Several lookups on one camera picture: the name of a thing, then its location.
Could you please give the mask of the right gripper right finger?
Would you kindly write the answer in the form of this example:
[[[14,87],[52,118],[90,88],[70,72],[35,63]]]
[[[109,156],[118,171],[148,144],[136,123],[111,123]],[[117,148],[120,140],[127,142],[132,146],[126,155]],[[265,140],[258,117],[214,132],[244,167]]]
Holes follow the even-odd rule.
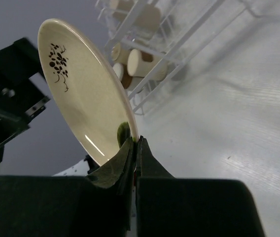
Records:
[[[140,136],[137,143],[136,177],[174,178],[153,156],[148,141]]]

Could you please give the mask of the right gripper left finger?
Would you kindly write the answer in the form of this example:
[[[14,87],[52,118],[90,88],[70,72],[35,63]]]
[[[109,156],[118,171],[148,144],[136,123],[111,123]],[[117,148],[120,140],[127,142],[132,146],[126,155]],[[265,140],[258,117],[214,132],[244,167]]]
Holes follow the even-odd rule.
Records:
[[[134,141],[127,138],[117,154],[88,174],[86,179],[94,186],[101,189],[114,189],[118,195],[122,195],[134,171]]]

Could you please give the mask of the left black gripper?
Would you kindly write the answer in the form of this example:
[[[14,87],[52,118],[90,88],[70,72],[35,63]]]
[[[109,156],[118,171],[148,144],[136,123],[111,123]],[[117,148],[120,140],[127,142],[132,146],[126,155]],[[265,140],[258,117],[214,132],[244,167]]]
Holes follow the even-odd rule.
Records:
[[[43,71],[28,38],[0,50],[0,162],[5,144],[28,130],[50,100],[30,80],[35,74]]]

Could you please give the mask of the beige plate with black motif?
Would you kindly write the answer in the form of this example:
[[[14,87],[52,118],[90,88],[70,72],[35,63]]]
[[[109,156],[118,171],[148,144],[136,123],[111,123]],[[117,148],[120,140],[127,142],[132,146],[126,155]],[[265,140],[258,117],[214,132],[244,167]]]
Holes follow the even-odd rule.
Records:
[[[60,19],[45,20],[38,53],[51,94],[72,133],[98,164],[119,151],[118,128],[138,128],[127,94],[112,66],[78,29]]]

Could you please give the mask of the steel lined cup brown band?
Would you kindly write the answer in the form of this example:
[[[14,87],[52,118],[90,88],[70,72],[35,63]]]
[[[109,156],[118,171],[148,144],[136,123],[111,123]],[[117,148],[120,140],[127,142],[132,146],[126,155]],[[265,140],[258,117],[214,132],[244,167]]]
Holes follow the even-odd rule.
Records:
[[[127,66],[121,63],[115,63],[112,66],[115,71],[117,77],[121,81],[123,88],[127,92],[132,92],[138,84],[143,80],[141,77],[132,77],[128,74]]]

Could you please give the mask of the white floral bowl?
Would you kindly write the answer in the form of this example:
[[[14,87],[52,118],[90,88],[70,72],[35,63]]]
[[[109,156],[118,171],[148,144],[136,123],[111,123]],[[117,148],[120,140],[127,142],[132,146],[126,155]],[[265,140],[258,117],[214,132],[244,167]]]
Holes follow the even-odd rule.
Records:
[[[129,49],[122,47],[121,43],[118,42],[112,48],[111,59],[115,63],[127,65],[130,52],[131,51]]]

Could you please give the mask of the beige plastic cup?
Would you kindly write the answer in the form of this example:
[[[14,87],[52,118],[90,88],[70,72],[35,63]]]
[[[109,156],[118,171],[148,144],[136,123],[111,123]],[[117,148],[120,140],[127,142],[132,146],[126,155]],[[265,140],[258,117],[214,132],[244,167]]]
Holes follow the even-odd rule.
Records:
[[[133,0],[110,0],[109,8],[114,10],[112,16],[122,23],[134,5]],[[151,39],[158,30],[161,21],[161,11],[152,4],[146,4],[133,23],[139,36]]]

